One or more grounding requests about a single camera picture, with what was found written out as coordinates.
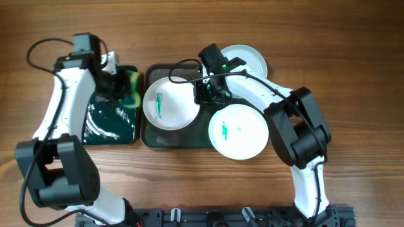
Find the green yellow sponge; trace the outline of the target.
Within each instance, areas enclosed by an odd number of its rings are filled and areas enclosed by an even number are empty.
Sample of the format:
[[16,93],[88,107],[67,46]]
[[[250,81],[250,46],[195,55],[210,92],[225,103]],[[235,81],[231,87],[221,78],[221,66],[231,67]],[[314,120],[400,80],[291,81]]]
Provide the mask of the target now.
[[119,103],[126,108],[138,108],[141,105],[141,95],[138,92],[138,81],[140,74],[128,71],[131,83],[131,94],[119,100]]

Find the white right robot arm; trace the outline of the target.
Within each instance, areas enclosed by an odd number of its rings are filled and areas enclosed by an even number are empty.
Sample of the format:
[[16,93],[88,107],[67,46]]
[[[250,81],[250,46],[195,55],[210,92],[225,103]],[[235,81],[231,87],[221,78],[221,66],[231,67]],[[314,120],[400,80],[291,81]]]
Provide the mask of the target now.
[[208,127],[213,147],[245,160],[271,142],[291,169],[295,210],[308,225],[321,225],[330,206],[323,166],[331,132],[311,91],[279,86],[256,73],[248,55],[216,44],[205,47],[197,62],[203,77],[192,82],[194,101],[217,109]]

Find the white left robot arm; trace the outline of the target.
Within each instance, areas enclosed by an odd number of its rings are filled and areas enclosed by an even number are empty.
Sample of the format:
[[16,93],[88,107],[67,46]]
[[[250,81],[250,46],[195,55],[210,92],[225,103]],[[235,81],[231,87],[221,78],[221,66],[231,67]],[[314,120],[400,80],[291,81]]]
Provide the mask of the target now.
[[44,119],[30,141],[20,142],[15,158],[23,175],[20,214],[32,225],[25,209],[30,195],[38,207],[78,215],[78,226],[141,226],[130,203],[100,184],[100,175],[83,143],[83,124],[93,95],[126,108],[140,106],[139,73],[119,66],[105,42],[91,33],[79,33],[73,51],[59,57],[51,70],[54,89]]

